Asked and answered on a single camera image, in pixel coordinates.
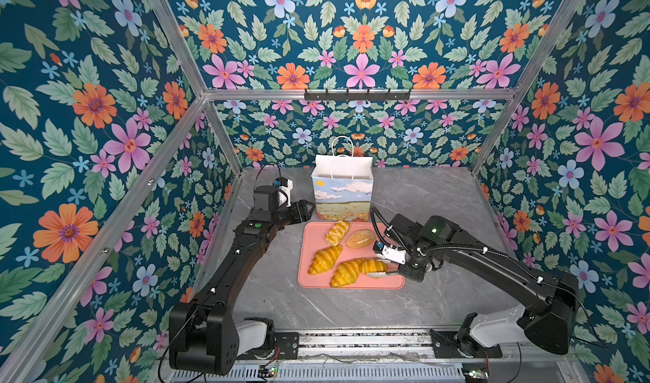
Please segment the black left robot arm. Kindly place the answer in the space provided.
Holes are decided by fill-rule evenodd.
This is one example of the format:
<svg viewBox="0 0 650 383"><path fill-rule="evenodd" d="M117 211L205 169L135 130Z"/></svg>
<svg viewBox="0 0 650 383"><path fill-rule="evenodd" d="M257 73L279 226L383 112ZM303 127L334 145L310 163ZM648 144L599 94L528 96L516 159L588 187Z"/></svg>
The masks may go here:
<svg viewBox="0 0 650 383"><path fill-rule="evenodd" d="M172 369L225 376L244 354L276 350L274 322L247 318L235 323L233 311L245 282L278 232L308 222L316 205L299 200L275 210L253 208L235 228L231 249L207 284L169 315L167 356Z"/></svg>

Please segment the round striped bun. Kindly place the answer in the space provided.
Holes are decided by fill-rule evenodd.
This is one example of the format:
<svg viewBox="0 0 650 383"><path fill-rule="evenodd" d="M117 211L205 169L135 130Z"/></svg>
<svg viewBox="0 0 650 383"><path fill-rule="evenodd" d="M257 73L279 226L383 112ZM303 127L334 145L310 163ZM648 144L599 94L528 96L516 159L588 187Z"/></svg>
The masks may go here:
<svg viewBox="0 0 650 383"><path fill-rule="evenodd" d="M375 273L386 273L388 265L379 259L364 259L360 265L360 273L370 275Z"/></svg>

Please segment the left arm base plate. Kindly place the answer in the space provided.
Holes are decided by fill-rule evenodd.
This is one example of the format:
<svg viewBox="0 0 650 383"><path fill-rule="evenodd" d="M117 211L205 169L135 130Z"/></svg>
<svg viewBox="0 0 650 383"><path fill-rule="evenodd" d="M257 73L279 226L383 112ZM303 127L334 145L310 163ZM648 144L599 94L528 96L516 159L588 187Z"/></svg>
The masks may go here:
<svg viewBox="0 0 650 383"><path fill-rule="evenodd" d="M272 332L265 336L261 347L254 348L239 355L238 360L260 360L270 362L273 359L298 358L301 335L298 332Z"/></svg>

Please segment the painted landscape paper bag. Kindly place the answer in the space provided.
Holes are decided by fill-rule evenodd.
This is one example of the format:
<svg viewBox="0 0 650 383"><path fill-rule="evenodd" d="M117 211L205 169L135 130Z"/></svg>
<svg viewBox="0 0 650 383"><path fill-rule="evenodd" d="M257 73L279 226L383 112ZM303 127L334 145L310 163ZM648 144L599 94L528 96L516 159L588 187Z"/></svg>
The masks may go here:
<svg viewBox="0 0 650 383"><path fill-rule="evenodd" d="M329 153L319 154L311 173L319 220L368 222L373 191L373 158L349 136L335 137Z"/></svg>

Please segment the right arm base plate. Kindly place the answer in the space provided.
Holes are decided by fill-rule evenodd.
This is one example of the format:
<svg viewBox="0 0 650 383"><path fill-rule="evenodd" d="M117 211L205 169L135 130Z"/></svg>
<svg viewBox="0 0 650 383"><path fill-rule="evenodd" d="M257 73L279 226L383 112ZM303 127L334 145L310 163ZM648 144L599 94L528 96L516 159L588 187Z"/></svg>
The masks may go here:
<svg viewBox="0 0 650 383"><path fill-rule="evenodd" d="M469 334L468 327L456 332L429 330L433 352L437 359L501 359L503 352L499 345L483 347Z"/></svg>

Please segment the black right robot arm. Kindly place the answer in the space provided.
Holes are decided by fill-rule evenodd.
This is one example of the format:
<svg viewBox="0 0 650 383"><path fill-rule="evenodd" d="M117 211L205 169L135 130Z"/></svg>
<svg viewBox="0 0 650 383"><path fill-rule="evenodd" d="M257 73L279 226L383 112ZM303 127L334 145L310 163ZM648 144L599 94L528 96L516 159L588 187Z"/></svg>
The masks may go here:
<svg viewBox="0 0 650 383"><path fill-rule="evenodd" d="M453 264L499 288L517 305L488 315L470 313L451 343L467 357L484 357L502 344L529 342L566 355L580 308L578 281L566 272L528 267L489 247L455 222L433 215L421 225L396 215L387 225L377 254L412 281Z"/></svg>

